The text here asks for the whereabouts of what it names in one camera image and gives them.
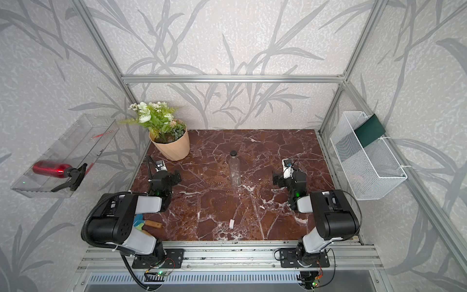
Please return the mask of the clear plastic bottle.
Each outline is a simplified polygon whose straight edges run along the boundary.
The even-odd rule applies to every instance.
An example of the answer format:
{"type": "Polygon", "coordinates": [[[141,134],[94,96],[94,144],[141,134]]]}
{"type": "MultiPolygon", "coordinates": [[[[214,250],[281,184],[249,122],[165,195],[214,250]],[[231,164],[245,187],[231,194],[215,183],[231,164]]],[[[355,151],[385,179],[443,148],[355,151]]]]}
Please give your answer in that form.
{"type": "Polygon", "coordinates": [[[231,150],[229,157],[227,158],[227,164],[230,171],[230,180],[231,185],[234,188],[239,188],[241,186],[241,161],[238,157],[236,150],[231,150]]]}

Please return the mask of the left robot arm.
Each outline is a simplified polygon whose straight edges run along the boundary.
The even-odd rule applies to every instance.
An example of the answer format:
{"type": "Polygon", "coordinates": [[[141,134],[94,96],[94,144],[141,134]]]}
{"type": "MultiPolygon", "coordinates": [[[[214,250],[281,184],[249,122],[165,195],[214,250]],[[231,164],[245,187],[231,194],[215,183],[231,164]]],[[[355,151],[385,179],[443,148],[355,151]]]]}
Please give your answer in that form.
{"type": "Polygon", "coordinates": [[[168,209],[172,188],[181,182],[178,171],[159,170],[149,179],[149,192],[118,192],[102,195],[86,217],[81,239],[97,248],[116,249],[126,256],[156,254],[158,240],[138,230],[138,215],[168,209]]]}

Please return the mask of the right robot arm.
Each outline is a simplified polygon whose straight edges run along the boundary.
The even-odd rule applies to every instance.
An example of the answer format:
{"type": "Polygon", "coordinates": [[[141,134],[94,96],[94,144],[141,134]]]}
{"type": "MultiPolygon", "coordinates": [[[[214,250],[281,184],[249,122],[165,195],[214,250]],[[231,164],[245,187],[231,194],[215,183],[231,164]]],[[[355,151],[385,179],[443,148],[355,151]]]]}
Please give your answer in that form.
{"type": "Polygon", "coordinates": [[[321,253],[328,245],[351,239],[359,233],[361,220],[343,190],[308,193],[305,173],[291,166],[284,168],[281,174],[272,174],[272,182],[281,189],[287,189],[292,210],[314,217],[315,227],[299,240],[297,246],[300,260],[304,261],[306,257],[321,253]]]}

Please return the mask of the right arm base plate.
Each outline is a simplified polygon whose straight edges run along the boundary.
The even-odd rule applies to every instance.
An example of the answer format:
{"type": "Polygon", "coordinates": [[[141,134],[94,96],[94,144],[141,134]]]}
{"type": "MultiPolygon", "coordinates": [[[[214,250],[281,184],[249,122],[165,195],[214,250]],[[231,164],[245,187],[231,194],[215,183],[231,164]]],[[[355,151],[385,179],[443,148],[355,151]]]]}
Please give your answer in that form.
{"type": "Polygon", "coordinates": [[[278,261],[282,268],[329,268],[330,262],[326,252],[305,253],[298,248],[281,248],[278,250],[278,261]]]}

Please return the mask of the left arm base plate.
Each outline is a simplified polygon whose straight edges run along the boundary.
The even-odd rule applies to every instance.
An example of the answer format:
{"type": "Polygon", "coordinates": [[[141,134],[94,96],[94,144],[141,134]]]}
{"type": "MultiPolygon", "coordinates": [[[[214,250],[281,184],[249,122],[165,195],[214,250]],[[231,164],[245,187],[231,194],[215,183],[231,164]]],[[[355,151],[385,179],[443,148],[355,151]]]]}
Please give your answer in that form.
{"type": "Polygon", "coordinates": [[[165,249],[156,254],[137,255],[133,261],[133,269],[166,268],[180,269],[184,259],[184,249],[165,249]]]}

